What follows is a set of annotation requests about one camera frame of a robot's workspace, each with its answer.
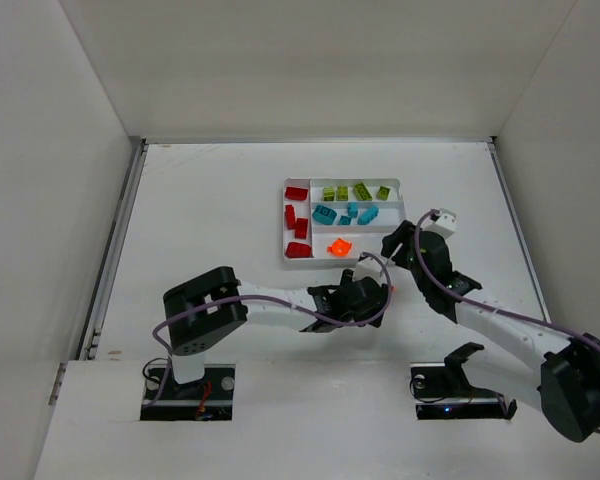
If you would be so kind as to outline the teal stepped lego brick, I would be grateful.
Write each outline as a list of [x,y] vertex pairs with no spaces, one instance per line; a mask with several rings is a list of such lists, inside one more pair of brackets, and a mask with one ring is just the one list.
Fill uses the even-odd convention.
[[373,222],[379,214],[379,208],[377,205],[371,205],[368,209],[362,212],[358,218],[357,223],[359,225],[369,225]]

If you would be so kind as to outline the green lego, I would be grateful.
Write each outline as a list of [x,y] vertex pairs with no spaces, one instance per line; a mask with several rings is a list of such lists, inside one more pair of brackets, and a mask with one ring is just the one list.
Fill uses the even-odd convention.
[[376,198],[381,201],[387,201],[389,199],[391,189],[387,186],[380,186],[376,193]]

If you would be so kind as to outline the teal square lego brick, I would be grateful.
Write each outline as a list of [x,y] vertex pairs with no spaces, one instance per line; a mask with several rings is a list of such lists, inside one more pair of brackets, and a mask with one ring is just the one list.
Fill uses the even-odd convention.
[[358,204],[356,202],[350,202],[347,205],[348,216],[351,218],[356,218],[358,216]]

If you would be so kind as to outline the green square lego brick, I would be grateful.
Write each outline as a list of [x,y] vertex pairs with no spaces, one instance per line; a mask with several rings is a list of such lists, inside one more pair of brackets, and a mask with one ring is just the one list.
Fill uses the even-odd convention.
[[346,185],[339,185],[336,187],[336,200],[341,202],[347,202],[349,199],[349,189]]

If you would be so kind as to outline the red flower lego brick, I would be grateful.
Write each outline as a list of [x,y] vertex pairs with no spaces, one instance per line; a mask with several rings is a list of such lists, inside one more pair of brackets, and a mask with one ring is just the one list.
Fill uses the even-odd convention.
[[285,257],[289,259],[311,258],[312,248],[301,242],[289,242],[285,249]]

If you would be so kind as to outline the red arch lego brick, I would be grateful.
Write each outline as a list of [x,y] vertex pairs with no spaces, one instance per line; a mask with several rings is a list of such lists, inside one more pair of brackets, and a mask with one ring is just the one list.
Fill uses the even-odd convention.
[[308,237],[309,220],[307,218],[297,218],[294,225],[294,237],[296,239],[306,240]]

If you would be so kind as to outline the teal rounded lego brick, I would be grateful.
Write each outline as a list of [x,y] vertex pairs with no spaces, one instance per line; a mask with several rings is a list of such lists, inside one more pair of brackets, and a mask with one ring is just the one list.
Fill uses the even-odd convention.
[[334,209],[321,204],[318,204],[312,212],[312,219],[316,223],[326,226],[333,225],[337,216]]

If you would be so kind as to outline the small green lego brick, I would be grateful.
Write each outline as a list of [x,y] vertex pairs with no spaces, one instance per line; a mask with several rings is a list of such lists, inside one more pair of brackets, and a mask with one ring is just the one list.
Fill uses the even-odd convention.
[[333,186],[323,188],[322,200],[324,202],[332,202],[335,200],[335,188]]

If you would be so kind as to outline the red slope lego brick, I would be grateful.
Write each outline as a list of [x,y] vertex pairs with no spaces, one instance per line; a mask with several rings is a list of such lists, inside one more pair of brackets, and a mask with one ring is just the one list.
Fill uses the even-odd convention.
[[297,228],[298,217],[293,205],[285,206],[285,224],[288,230],[295,231]]

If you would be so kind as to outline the red wedge lego brick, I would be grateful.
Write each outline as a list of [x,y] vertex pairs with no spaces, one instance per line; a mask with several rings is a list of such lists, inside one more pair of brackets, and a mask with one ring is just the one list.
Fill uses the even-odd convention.
[[297,186],[287,186],[285,188],[284,197],[291,201],[304,202],[307,200],[309,190],[307,188]]

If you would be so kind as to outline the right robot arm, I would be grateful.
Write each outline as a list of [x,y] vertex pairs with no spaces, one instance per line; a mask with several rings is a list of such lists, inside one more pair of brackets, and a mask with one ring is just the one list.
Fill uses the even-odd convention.
[[456,227],[453,213],[431,210],[385,236],[381,255],[411,273],[434,312],[479,333],[524,366],[506,371],[490,360],[483,345],[465,344],[444,360],[457,394],[485,381],[499,397],[540,411],[570,441],[600,434],[600,340],[512,312],[455,270],[446,241]]

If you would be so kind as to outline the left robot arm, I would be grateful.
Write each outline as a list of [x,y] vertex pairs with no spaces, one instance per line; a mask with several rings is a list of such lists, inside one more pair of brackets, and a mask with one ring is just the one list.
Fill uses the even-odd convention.
[[215,268],[167,291],[166,319],[152,335],[164,346],[173,380],[203,379],[205,353],[244,325],[300,333],[381,326],[393,293],[387,271],[345,270],[337,285],[271,289],[241,282],[228,266]]

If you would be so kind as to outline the white compartment tray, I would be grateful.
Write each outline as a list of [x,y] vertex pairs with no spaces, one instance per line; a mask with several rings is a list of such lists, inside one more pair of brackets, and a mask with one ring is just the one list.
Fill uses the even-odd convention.
[[[370,202],[360,202],[356,199],[353,192],[353,185],[363,182],[369,189],[373,200]],[[347,202],[337,201],[324,202],[322,192],[324,187],[346,185],[349,189],[349,199]],[[306,201],[291,201],[284,197],[287,186],[297,186],[307,188],[309,195]],[[376,198],[377,190],[380,186],[387,186],[391,189],[389,199],[381,201]],[[384,236],[392,233],[406,219],[404,200],[401,193],[401,183],[396,178],[288,178],[282,183],[282,258],[283,262],[296,269],[310,268],[342,268],[351,267],[355,264],[360,253],[364,251],[378,254],[381,248],[381,240]],[[347,205],[350,202],[358,204],[358,216],[368,209],[371,205],[377,205],[379,214],[369,225],[359,225],[357,218],[351,218],[351,224],[348,226],[339,225],[341,216],[348,216]],[[312,212],[318,205],[325,205],[334,209],[338,216],[333,225],[326,226],[316,223],[312,219]],[[285,224],[285,206],[293,205],[298,218],[307,218],[309,220],[308,237],[306,240],[296,239],[294,231],[287,229]],[[353,244],[351,253],[344,258],[337,258],[327,253],[326,248],[337,238],[343,238]],[[311,258],[289,259],[285,257],[285,249],[289,242],[306,243],[312,248]]]

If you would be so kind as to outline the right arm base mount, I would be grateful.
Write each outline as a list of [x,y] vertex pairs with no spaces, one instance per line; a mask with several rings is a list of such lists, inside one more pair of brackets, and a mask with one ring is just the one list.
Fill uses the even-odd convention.
[[465,363],[485,347],[468,342],[440,362],[410,364],[409,391],[419,421],[481,420],[510,421],[517,412],[515,399],[472,385],[464,371]]

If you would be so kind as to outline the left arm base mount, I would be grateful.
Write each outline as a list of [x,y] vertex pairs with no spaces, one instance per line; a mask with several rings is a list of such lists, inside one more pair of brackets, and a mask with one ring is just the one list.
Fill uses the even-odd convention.
[[224,422],[233,417],[236,368],[233,364],[205,366],[201,380],[178,384],[172,371],[163,379],[165,358],[154,358],[142,369],[141,421]]

